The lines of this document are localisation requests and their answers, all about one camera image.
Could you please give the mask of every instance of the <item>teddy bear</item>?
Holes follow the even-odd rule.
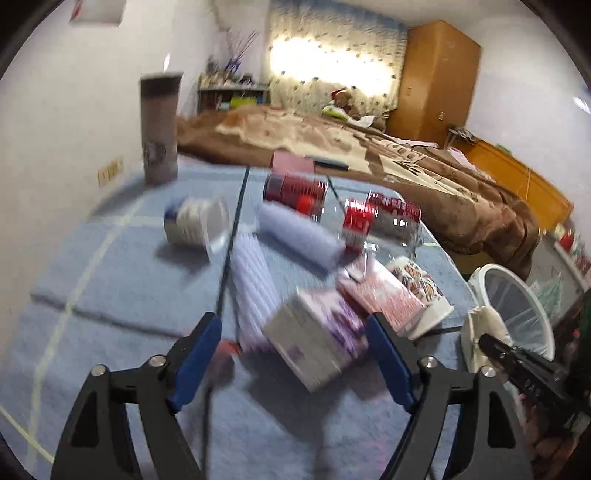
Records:
[[[330,97],[333,99],[335,106],[342,108],[351,118],[354,120],[361,118],[361,112],[353,102],[353,94],[346,88],[335,90],[330,94]]]

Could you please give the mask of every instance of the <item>metal bolt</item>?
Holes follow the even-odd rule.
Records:
[[[482,367],[480,369],[480,373],[482,373],[482,375],[484,375],[485,377],[488,377],[488,378],[496,377],[496,371],[492,367],[488,367],[488,366]]]
[[[92,369],[90,370],[90,374],[93,377],[100,377],[101,375],[103,375],[105,372],[107,371],[107,367],[105,367],[104,365],[95,365],[94,367],[92,367]]]
[[[439,365],[439,362],[434,356],[429,355],[421,358],[421,365],[427,368],[435,368]]]
[[[166,357],[164,355],[154,355],[150,360],[148,360],[148,364],[151,367],[161,367],[166,363]]]

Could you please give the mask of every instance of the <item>brown bedsheet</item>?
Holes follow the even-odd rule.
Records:
[[[539,228],[529,207],[443,150],[411,150],[373,129],[261,106],[179,118],[177,136],[179,152],[217,164],[269,167],[276,148],[346,161],[349,171],[316,171],[396,190],[421,206],[444,248],[484,250],[521,278],[530,272]]]

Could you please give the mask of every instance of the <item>curtain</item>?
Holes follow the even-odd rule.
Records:
[[[363,115],[395,109],[406,26],[330,0],[272,0],[266,59],[271,103],[321,113],[348,88]]]

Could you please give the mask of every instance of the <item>pink sticky note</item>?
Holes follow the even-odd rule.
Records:
[[[275,173],[314,173],[314,160],[298,157],[287,150],[275,150],[273,153],[273,172]]]

